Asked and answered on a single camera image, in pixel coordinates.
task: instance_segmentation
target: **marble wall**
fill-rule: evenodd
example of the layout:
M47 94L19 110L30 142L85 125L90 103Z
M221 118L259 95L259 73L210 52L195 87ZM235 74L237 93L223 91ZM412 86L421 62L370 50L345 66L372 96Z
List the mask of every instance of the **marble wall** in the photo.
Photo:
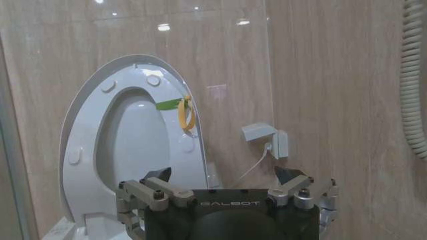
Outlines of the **marble wall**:
M266 0L266 6L287 165L341 185L329 238L425 240L427 165L412 153L401 118L404 1Z
M159 31L170 24L170 31ZM0 35L34 209L43 236L63 216L62 122L98 68L129 54L163 58L199 107L207 158L230 185L259 160L241 127L274 123L263 0L0 0ZM275 184L273 161L242 186Z

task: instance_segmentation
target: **green tag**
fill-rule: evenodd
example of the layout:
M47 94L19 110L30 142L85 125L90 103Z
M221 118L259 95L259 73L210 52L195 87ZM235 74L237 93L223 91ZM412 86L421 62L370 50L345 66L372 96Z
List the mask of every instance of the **green tag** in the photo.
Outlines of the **green tag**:
M183 99L178 98L170 101L163 101L155 104L155 108L161 111L173 110L179 108L179 103Z

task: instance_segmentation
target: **cable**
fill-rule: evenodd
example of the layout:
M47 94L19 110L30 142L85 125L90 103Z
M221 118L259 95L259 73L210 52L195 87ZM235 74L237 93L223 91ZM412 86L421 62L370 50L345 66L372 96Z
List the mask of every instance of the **cable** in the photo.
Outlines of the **cable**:
M401 65L401 112L404 132L417 156L427 157L427 140L422 123L421 65L424 4L421 0L405 0L404 41Z
M234 182L234 184L231 185L230 188L234 188L238 183L242 181L242 179L250 174L250 172L258 167L258 165L261 165L262 161L265 160L266 156L267 156L267 152L269 150L273 149L273 144L270 142L267 142L265 144L265 152L262 153L261 159L259 161L255 163L255 165L246 171L246 173L239 177L239 179Z

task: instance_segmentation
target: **toilet bowl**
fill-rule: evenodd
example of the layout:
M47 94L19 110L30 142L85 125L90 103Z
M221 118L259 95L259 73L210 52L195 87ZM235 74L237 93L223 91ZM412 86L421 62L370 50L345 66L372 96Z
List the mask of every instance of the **toilet bowl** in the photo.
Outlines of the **toilet bowl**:
M150 55L125 56L91 76L62 129L59 184L67 219L53 229L57 236L129 239L117 221L115 189L150 171L171 167L173 184L209 188L197 104L193 100L195 126L186 130L179 109L158 108L191 96L175 69ZM53 231L46 239L55 237Z

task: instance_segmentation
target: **yellow ring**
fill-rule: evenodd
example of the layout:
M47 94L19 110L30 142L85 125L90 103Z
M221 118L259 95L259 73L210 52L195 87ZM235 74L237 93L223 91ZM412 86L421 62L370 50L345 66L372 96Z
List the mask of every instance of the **yellow ring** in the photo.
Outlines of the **yellow ring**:
M187 114L186 114L187 112L186 102L191 112L191 119L189 123L187 123ZM178 104L178 119L179 119L181 128L183 129L185 132L190 131L195 127L197 113L195 113L193 98L189 95L181 100Z

